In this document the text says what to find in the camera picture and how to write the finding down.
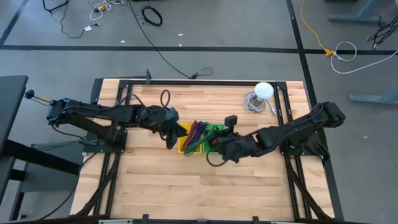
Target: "green container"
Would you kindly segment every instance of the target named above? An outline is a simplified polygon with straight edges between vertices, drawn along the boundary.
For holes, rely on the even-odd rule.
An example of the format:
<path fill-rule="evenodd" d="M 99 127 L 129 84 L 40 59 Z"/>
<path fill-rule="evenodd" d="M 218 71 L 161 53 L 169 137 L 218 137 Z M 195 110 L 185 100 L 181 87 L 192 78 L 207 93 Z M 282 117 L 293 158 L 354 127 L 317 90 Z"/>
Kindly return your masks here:
<path fill-rule="evenodd" d="M 206 130 L 212 130 L 213 127 L 215 127 L 215 126 L 216 126 L 219 130 L 224 130 L 224 128 L 225 128 L 225 125 L 223 125 L 223 124 L 209 124 L 209 126 L 207 127 Z M 209 152 L 210 154 L 215 154 L 215 153 L 217 153 L 217 151 L 212 151 L 212 148 L 210 147 L 210 144 L 206 141 L 206 142 L 203 143 L 203 152 L 204 152 L 205 154 L 207 154 L 208 151 L 210 151 L 210 152 Z"/>

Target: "desk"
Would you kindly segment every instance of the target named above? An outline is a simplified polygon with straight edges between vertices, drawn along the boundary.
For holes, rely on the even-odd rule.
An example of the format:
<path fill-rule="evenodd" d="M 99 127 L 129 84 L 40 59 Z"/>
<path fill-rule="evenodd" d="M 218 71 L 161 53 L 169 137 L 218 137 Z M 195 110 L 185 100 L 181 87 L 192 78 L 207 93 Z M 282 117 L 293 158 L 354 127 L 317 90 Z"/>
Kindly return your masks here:
<path fill-rule="evenodd" d="M 118 79 L 105 79 L 98 103 L 114 105 Z M 286 82 L 292 115 L 298 118 L 309 112 L 302 82 Z M 242 97 L 254 86 L 235 85 L 136 85 L 132 92 L 146 105 L 159 105 L 160 93 L 171 93 L 169 106 L 180 115 L 179 123 L 202 120 L 224 123 L 226 116 L 238 116 L 235 131 L 244 134 L 266 126 L 278 126 L 277 116 L 269 107 L 262 113 L 248 113 Z M 280 98 L 284 121 L 287 114 L 284 98 Z M 137 103 L 131 99 L 130 104 Z M 108 121 L 97 120 L 102 125 Z M 98 186 L 103 154 L 98 154 L 81 170 L 71 214 L 78 212 Z M 321 160 L 302 156 L 307 189 L 325 213 L 334 217 L 328 185 Z M 219 162 L 219 155 L 210 160 Z M 106 190 L 101 212 L 104 212 Z M 303 203 L 300 192 L 300 216 Z M 244 158 L 239 164 L 227 162 L 221 167 L 207 164 L 205 155 L 185 157 L 177 146 L 167 150 L 158 134 L 143 129 L 128 129 L 126 150 L 121 156 L 114 191 L 111 218 L 141 218 L 176 220 L 293 220 L 284 157 L 279 150 L 259 158 Z"/>
<path fill-rule="evenodd" d="M 0 96 L 2 96 L 0 98 L 0 154 L 2 154 L 3 146 L 6 144 L 19 105 L 24 96 L 26 82 L 27 76 L 24 75 L 0 77 Z M 6 190 L 8 180 L 10 177 L 11 179 L 15 179 L 12 177 L 12 173 L 19 172 L 18 170 L 12 169 L 14 162 L 14 156 L 0 158 L 0 203 Z"/>

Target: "black cable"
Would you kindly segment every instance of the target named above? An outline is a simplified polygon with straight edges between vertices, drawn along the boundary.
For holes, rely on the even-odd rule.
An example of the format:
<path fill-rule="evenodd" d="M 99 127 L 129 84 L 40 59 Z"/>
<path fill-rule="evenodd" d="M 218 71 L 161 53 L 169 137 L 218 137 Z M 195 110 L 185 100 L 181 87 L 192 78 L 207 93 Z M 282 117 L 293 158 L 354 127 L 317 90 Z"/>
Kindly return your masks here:
<path fill-rule="evenodd" d="M 224 164 L 226 164 L 228 161 L 224 161 L 224 162 L 222 162 L 222 163 L 220 163 L 220 164 L 213 164 L 213 163 L 211 163 L 210 162 L 210 160 L 209 160 L 209 153 L 210 153 L 210 151 L 207 151 L 207 153 L 206 153 L 206 160 L 207 160 L 207 163 L 209 163 L 209 165 L 211 165 L 211 166 L 213 166 L 213 167 L 220 167 L 220 166 L 222 166 L 222 165 L 224 165 Z"/>
<path fill-rule="evenodd" d="M 80 166 L 80 170 L 81 170 L 81 168 L 86 164 L 86 162 L 88 162 L 88 161 L 89 161 L 93 156 L 95 156 L 96 154 L 97 154 L 97 153 L 94 153 L 94 154 L 92 154 L 89 158 L 87 158 L 86 161 L 85 161 L 84 163 L 82 163 L 82 165 Z M 58 209 L 60 209 L 60 207 L 62 207 L 62 205 L 65 204 L 65 203 L 68 201 L 68 199 L 72 196 L 72 193 L 73 193 L 73 192 L 76 190 L 76 188 L 77 188 L 77 184 L 78 184 L 78 182 L 76 183 L 76 185 L 74 186 L 74 188 L 72 189 L 72 191 L 70 192 L 70 194 L 68 195 L 68 197 L 67 197 L 57 208 L 55 208 L 54 210 L 52 210 L 50 213 L 46 214 L 46 215 L 43 216 L 42 218 L 38 219 L 37 221 L 43 220 L 43 219 L 49 217 L 50 215 L 54 214 Z"/>
<path fill-rule="evenodd" d="M 370 38 L 368 41 L 373 40 L 372 50 L 375 50 L 379 44 L 382 44 L 387 38 L 391 36 L 395 31 L 398 30 L 398 15 L 393 18 L 393 20 L 382 26 L 381 25 L 381 16 L 379 16 L 379 30 Z"/>
<path fill-rule="evenodd" d="M 80 35 L 79 35 L 79 36 L 76 36 L 76 37 L 71 37 L 67 32 L 63 31 L 63 23 L 62 23 L 62 21 L 64 20 L 65 16 L 67 15 L 68 6 L 69 6 L 69 4 L 67 4 L 67 5 L 65 6 L 65 8 L 64 8 L 64 10 L 63 10 L 62 19 L 60 20 L 61 32 L 64 33 L 64 34 L 66 34 L 66 35 L 69 37 L 69 39 L 79 39 L 79 38 L 82 37 L 82 35 L 84 34 L 84 32 L 85 32 L 84 29 L 81 31 Z"/>
<path fill-rule="evenodd" d="M 160 22 L 153 22 L 150 19 L 148 19 L 148 17 L 145 15 L 145 10 L 151 10 L 152 12 L 154 12 L 156 14 L 157 17 L 159 17 Z M 162 15 L 160 15 L 160 12 L 158 10 L 156 10 L 154 7 L 152 6 L 142 6 L 141 7 L 141 14 L 144 17 L 144 20 L 148 23 L 150 23 L 153 26 L 161 26 L 163 24 L 163 17 Z"/>
<path fill-rule="evenodd" d="M 30 100 L 33 100 L 34 102 L 40 103 L 40 104 L 43 105 L 43 106 L 50 106 L 50 105 L 45 105 L 44 103 L 42 103 L 42 102 L 40 102 L 40 101 L 38 101 L 38 100 L 32 99 L 32 98 L 31 98 Z"/>
<path fill-rule="evenodd" d="M 166 104 L 163 103 L 163 94 L 164 93 L 167 93 L 167 102 L 166 102 Z M 162 94 L 160 94 L 160 104 L 163 107 L 161 109 L 158 109 L 158 110 L 150 110 L 150 111 L 155 113 L 155 112 L 159 112 L 159 111 L 162 111 L 162 110 L 166 110 L 167 106 L 170 103 L 170 99 L 171 99 L 170 91 L 169 90 L 163 90 Z"/>
<path fill-rule="evenodd" d="M 170 65 L 170 67 L 174 68 L 174 70 L 176 70 L 179 74 L 181 74 L 181 75 L 187 77 L 188 79 L 195 79 L 195 78 L 196 78 L 197 76 L 199 76 L 199 75 L 209 76 L 209 75 L 212 75 L 212 74 L 213 74 L 213 71 L 214 71 L 214 70 L 213 70 L 212 67 L 205 67 L 205 68 L 202 68 L 201 70 L 195 72 L 191 77 L 189 77 L 188 75 L 186 75 L 185 73 L 181 72 L 179 69 L 177 69 L 176 67 L 174 67 L 172 64 L 170 64 L 170 62 L 168 62 L 168 61 L 166 60 L 166 58 L 164 58 L 163 55 L 159 52 L 159 50 L 158 50 L 157 47 L 152 43 L 152 41 L 149 40 L 147 34 L 145 33 L 144 29 L 141 27 L 141 24 L 140 24 L 140 22 L 139 22 L 138 19 L 137 19 L 137 14 L 134 12 L 134 9 L 132 8 L 131 2 L 128 1 L 128 3 L 129 3 L 129 6 L 130 6 L 130 9 L 131 9 L 131 12 L 134 14 L 134 18 L 136 19 L 137 24 L 138 24 L 138 26 L 139 26 L 139 28 L 140 28 L 142 34 L 144 34 L 145 38 L 148 40 L 148 42 L 151 44 L 151 46 L 153 46 L 153 48 L 156 50 L 156 52 L 159 54 L 159 56 L 160 56 L 168 65 Z M 201 74 L 201 71 L 204 70 L 204 69 L 206 69 L 206 68 L 211 68 L 211 72 L 210 72 L 209 74 Z"/>
<path fill-rule="evenodd" d="M 54 125 L 51 125 L 51 127 L 52 127 L 52 129 L 54 129 L 54 131 L 56 131 L 56 132 L 58 132 L 58 133 L 60 133 L 60 134 L 64 134 L 64 135 L 68 135 L 68 136 L 73 136 L 73 137 L 78 137 L 78 138 L 80 138 L 81 140 L 85 140 L 83 137 L 81 137 L 81 136 L 79 136 L 79 135 L 70 134 L 70 133 L 64 133 L 64 132 L 58 130 L 57 128 L 55 128 Z"/>
<path fill-rule="evenodd" d="M 41 150 L 42 152 L 44 152 L 44 151 L 48 151 L 48 150 L 52 150 L 52 149 L 58 149 L 58 148 L 61 148 L 61 147 L 69 146 L 69 145 L 71 145 L 71 144 L 73 144 L 75 142 L 77 142 L 77 141 L 66 141 L 66 142 L 62 142 L 60 144 L 57 144 L 55 146 L 44 146 L 44 147 L 35 148 L 35 149 L 36 150 Z"/>

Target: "white cable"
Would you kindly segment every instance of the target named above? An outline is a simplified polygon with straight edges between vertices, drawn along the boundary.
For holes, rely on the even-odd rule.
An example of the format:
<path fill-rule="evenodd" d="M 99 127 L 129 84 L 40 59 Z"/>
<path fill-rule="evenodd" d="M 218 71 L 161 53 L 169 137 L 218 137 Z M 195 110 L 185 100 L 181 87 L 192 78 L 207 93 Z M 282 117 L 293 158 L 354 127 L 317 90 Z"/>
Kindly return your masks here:
<path fill-rule="evenodd" d="M 251 100 L 253 97 L 255 97 L 255 96 L 256 96 L 256 94 L 255 94 L 254 92 L 250 92 L 250 93 L 247 93 L 247 94 L 244 96 L 244 98 L 242 99 L 242 104 L 243 104 L 243 106 L 246 108 L 246 110 L 247 110 L 248 112 L 253 112 L 253 110 L 256 110 L 256 111 L 259 112 L 259 108 L 262 107 L 263 104 L 264 104 L 264 101 L 263 101 L 259 106 L 250 105 L 250 104 L 249 104 L 250 100 Z M 273 106 L 271 106 L 271 104 L 268 102 L 267 99 L 265 99 L 265 101 L 268 103 L 269 108 L 271 109 L 271 112 L 272 112 L 273 114 L 276 114 L 275 108 L 274 108 Z"/>
<path fill-rule="evenodd" d="M 121 3 L 120 3 L 120 2 L 116 2 L 115 0 L 114 0 L 114 1 L 107 1 L 107 0 L 105 0 L 105 1 L 103 1 L 103 2 L 98 3 L 98 4 L 95 5 L 94 8 L 91 10 L 90 19 L 91 19 L 92 21 L 97 21 L 98 19 L 101 19 L 101 18 L 104 16 L 104 13 L 102 12 L 102 10 L 98 10 L 98 8 L 97 8 L 98 6 L 100 6 L 100 5 L 102 5 L 102 4 L 105 4 L 106 10 L 107 10 L 107 11 L 110 11 L 110 10 L 112 9 L 112 5 L 113 5 L 113 4 L 121 4 Z M 94 18 L 94 19 L 93 19 L 93 12 L 94 12 L 96 9 L 98 10 L 98 12 L 101 13 L 101 15 L 100 15 L 98 18 Z"/>
<path fill-rule="evenodd" d="M 351 58 L 351 59 L 344 59 L 344 58 L 340 57 L 340 56 L 336 53 L 337 50 L 338 50 L 338 47 L 339 47 L 341 44 L 350 44 L 351 46 L 354 47 L 354 49 L 355 49 L 355 54 L 354 54 L 354 57 L 353 57 L 353 58 Z M 336 73 L 339 73 L 339 74 L 342 74 L 342 75 L 344 75 L 344 74 L 350 74 L 350 73 L 353 73 L 353 72 L 357 72 L 357 71 L 359 71 L 359 70 L 361 70 L 361 69 L 368 68 L 368 67 L 373 66 L 373 65 L 377 65 L 378 63 L 381 63 L 381 62 L 383 62 L 383 61 L 385 61 L 385 60 L 389 60 L 390 58 L 392 58 L 394 55 L 396 55 L 396 54 L 398 53 L 398 50 L 397 50 L 395 53 L 393 53 L 392 55 L 390 55 L 389 57 L 387 57 L 387 58 L 385 58 L 385 59 L 383 59 L 383 60 L 380 60 L 380 61 L 378 61 L 378 62 L 374 62 L 374 63 L 369 64 L 369 65 L 365 65 L 365 66 L 363 66 L 363 67 L 361 67 L 361 68 L 357 68 L 357 69 L 352 70 L 352 71 L 349 71 L 349 72 L 339 72 L 339 71 L 337 71 L 337 70 L 335 69 L 335 67 L 333 66 L 333 57 L 334 57 L 334 56 L 336 56 L 338 60 L 342 60 L 342 61 L 344 61 L 344 62 L 350 62 L 350 61 L 352 61 L 352 60 L 354 60 L 354 59 L 356 58 L 356 53 L 357 53 L 357 50 L 356 50 L 356 47 L 355 47 L 355 45 L 354 45 L 353 43 L 348 42 L 348 41 L 340 42 L 340 43 L 337 45 L 335 52 L 333 53 L 333 55 L 332 55 L 331 58 L 330 58 L 330 65 L 331 65 L 331 68 L 332 68 Z"/>

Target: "metal stand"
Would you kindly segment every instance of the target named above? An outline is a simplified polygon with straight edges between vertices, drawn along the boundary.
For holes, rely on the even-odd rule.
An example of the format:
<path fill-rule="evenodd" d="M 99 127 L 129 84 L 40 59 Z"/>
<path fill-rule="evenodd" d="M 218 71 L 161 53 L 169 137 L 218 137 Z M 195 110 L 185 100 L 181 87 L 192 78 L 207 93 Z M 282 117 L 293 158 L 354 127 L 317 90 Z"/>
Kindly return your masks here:
<path fill-rule="evenodd" d="M 371 9 L 376 5 L 375 0 L 368 0 L 357 15 L 352 16 L 348 14 L 330 14 L 330 21 L 350 21 L 350 22 L 379 22 L 378 16 L 369 16 Z M 380 23 L 387 23 L 388 20 L 381 19 Z"/>
<path fill-rule="evenodd" d="M 56 7 L 52 8 L 52 9 L 47 9 L 47 8 L 45 7 L 45 0 L 43 0 L 43 8 L 44 8 L 47 12 L 51 13 L 52 11 L 54 11 L 54 10 L 56 10 L 56 9 L 62 7 L 62 6 L 66 6 L 68 3 L 69 3 L 69 0 L 65 0 L 65 2 L 64 2 L 63 4 L 61 4 L 61 5 L 59 5 L 59 6 L 56 6 Z"/>
<path fill-rule="evenodd" d="M 380 103 L 387 105 L 398 105 L 398 90 L 393 91 L 385 96 L 378 95 L 350 95 L 351 102 L 360 103 Z"/>

